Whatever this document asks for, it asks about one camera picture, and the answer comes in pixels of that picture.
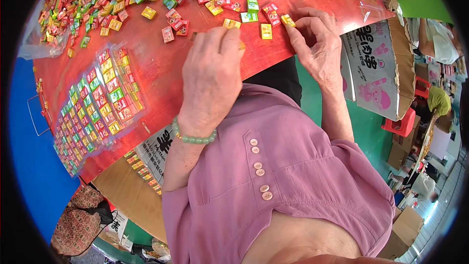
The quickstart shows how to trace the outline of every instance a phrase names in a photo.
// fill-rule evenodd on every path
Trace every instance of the red stool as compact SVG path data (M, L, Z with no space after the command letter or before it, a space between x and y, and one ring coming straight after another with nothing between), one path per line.
M429 82L425 81L421 77L415 76L415 96L421 96L428 99L430 86Z
M412 128L414 127L414 120L415 120L415 110L409 108L401 120L392 121L386 119L386 123L384 126L381 126L382 129L396 133L400 136L407 137L410 132L412 132Z

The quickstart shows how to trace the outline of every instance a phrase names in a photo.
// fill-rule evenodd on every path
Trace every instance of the yellow shirt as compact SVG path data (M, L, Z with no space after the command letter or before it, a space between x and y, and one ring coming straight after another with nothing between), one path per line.
M427 100L431 112L435 110L437 117L445 115L451 109L451 100L443 89L435 86L430 87Z

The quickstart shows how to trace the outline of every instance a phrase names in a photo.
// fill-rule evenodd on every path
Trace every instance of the woman's left hand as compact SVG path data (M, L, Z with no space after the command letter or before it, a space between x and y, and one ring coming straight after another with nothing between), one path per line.
M182 67L181 135L207 137L231 110L243 86L239 36L224 27L197 34Z

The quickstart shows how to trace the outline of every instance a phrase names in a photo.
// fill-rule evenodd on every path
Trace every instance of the red table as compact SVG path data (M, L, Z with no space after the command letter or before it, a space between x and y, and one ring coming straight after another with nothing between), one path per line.
M246 10L246 0L235 0L243 3L241 11ZM298 17L295 10L298 7L311 6L324 10L337 18L339 32L346 33L364 26L363 15L357 0L258 0L259 7L272 1L280 15L288 13L295 21ZM150 21L141 16L143 9L149 6L158 14ZM168 26L165 14L168 12L162 0L145 1L141 5L132 4L127 8L130 14L119 32L111 30L109 36L99 35L100 29L92 30L87 48L75 45L73 58L67 56L66 50L57 58L42 58L34 60L37 68L36 79L43 79L44 97L49 103L52 117L52 129L55 129L60 109L68 100L68 89L77 83L83 72L96 59L96 51L107 42L125 43L130 53L130 61L138 84L146 98L147 114L138 120L136 127L123 138L120 138L117 149L103 151L97 156L87 159L83 167L82 177L86 181L92 180L106 167L122 157L127 151L144 141L153 133L169 124L178 114L182 103L181 68L185 56L192 45L193 32L206 31L215 26L221 26L224 19L240 20L238 12L224 10L213 16L204 5L197 0L187 0L177 7L179 14L190 21L189 36L176 36L175 40L163 43L161 29ZM381 18L369 18L366 24L393 17L392 12L382 12ZM285 28L280 25L273 28L273 39L262 40L260 24L268 23L259 12L259 22L243 23L241 25L241 39L246 44L246 53L241 63L241 75L246 79L273 64L276 64L295 54L289 44Z

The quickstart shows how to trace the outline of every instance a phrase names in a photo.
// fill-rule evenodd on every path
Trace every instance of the pink blouse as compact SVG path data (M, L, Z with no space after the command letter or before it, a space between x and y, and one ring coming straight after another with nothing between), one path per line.
M362 255L384 247L393 193L357 144L329 141L291 98L252 84L217 129L187 187L163 195L173 263L240 263L273 209L343 227Z

